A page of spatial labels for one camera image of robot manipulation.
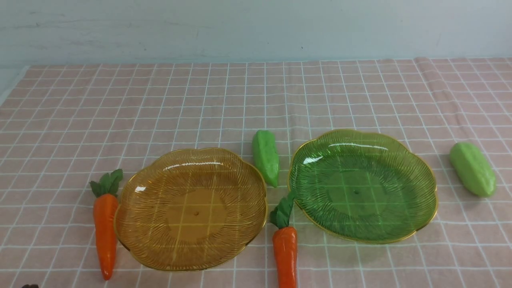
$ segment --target green carrot top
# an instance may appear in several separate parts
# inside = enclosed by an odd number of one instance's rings
[[[278,229],[288,227],[290,225],[290,214],[295,200],[295,193],[290,192],[283,197],[279,204],[270,212],[270,223],[274,224]]]
[[[99,198],[104,194],[112,194],[117,197],[117,190],[119,189],[119,182],[123,180],[123,170],[117,169],[112,173],[105,173],[98,182],[91,181],[89,185],[93,191],[94,196]]]

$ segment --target toy cucumber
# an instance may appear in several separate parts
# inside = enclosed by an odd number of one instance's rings
[[[496,175],[485,156],[474,144],[455,144],[450,150],[450,162],[466,189],[480,197],[490,197],[494,194]]]
[[[268,130],[258,130],[252,138],[252,156],[254,165],[261,172],[265,181],[278,186],[279,155],[275,146],[275,136]]]

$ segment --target carrot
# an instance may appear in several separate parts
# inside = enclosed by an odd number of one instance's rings
[[[123,171],[117,169],[105,173],[99,183],[91,181],[91,190],[96,196],[93,206],[94,226],[96,228],[96,252],[103,279],[112,277],[116,262],[117,237],[114,232],[114,215],[117,210],[117,190],[123,179]]]
[[[270,212],[270,222],[278,230],[272,237],[279,288],[297,287],[297,230],[290,227],[290,214],[295,194],[290,192]]]

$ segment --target wall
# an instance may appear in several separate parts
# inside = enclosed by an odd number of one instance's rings
[[[0,0],[0,65],[512,54],[510,0]]]

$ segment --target plate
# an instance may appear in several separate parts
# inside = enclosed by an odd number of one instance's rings
[[[288,189],[325,231],[366,243],[412,236],[435,216],[430,167],[399,141],[378,133],[334,130],[294,154]]]
[[[167,153],[124,186],[114,227],[141,264],[197,271],[234,258],[267,218],[261,174],[220,148]]]

